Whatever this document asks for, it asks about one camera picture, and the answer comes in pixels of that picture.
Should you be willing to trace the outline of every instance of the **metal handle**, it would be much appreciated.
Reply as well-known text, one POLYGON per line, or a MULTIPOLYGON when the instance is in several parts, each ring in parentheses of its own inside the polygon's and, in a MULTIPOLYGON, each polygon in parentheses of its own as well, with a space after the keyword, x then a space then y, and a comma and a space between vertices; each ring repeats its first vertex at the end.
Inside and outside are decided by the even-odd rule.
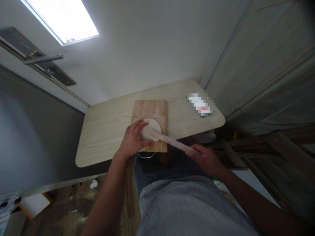
POLYGON ((33 64, 38 64, 38 63, 42 63, 42 62, 48 62, 48 61, 55 61, 55 60, 60 60, 65 58, 64 55, 62 53, 58 53, 55 56, 49 55, 49 56, 41 56, 41 57, 37 57, 34 59, 30 59, 27 61, 23 61, 23 64, 25 65, 33 65, 33 64))

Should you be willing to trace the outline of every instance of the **door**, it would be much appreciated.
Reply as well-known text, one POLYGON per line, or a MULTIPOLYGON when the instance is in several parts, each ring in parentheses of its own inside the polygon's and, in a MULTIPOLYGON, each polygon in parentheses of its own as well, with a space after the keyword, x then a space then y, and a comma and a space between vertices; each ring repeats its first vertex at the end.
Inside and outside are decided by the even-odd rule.
POLYGON ((25 1, 0 3, 0 28, 15 27, 46 55, 62 53, 64 59, 54 63, 76 84, 61 88, 3 48, 0 64, 82 112, 89 105, 158 85, 185 78, 199 81, 230 3, 83 0, 99 36, 61 45, 25 1))

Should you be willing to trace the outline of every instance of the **dough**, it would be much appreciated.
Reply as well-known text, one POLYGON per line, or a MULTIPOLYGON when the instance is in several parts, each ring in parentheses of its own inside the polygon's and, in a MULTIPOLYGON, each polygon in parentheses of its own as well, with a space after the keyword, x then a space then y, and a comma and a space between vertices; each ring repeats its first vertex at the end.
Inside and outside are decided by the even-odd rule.
POLYGON ((155 131, 162 133, 160 124, 155 119, 144 119, 143 122, 149 124, 141 130, 139 135, 141 140, 142 141, 153 140, 154 142, 158 141, 157 137, 150 135, 150 130, 154 129, 155 131))

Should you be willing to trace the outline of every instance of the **hand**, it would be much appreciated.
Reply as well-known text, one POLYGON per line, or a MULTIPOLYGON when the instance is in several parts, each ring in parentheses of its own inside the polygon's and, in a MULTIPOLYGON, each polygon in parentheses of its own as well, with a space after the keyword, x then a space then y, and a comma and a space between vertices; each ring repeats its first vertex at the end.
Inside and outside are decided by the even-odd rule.
POLYGON ((125 132, 124 139, 121 142, 121 145, 118 149, 120 156, 129 158, 134 155, 136 152, 140 151, 142 148, 150 146, 154 143, 153 140, 142 141, 139 137, 139 133, 149 123, 142 123, 143 120, 138 120, 133 123, 131 126, 128 126, 125 132))
POLYGON ((191 147, 200 151, 201 156, 198 156, 197 154, 190 151, 187 151, 186 155, 195 160, 203 169, 203 171, 219 179, 222 175, 224 175, 224 173, 227 171, 227 168, 222 165, 217 155, 212 151, 211 148, 207 148, 199 144, 192 145, 191 147))

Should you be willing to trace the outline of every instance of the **wooden table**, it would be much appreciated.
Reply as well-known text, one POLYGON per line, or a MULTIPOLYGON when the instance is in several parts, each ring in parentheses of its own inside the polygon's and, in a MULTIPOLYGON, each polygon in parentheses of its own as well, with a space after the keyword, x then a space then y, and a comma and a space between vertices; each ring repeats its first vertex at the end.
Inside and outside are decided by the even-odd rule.
POLYGON ((173 139, 224 125, 224 116, 212 103, 209 106, 214 110, 213 116, 200 117, 193 111, 186 101, 189 93, 203 94, 203 90, 195 80, 184 79, 89 107, 83 122, 76 165, 86 167, 113 158, 126 127, 130 125, 136 100, 167 100, 167 135, 173 139))

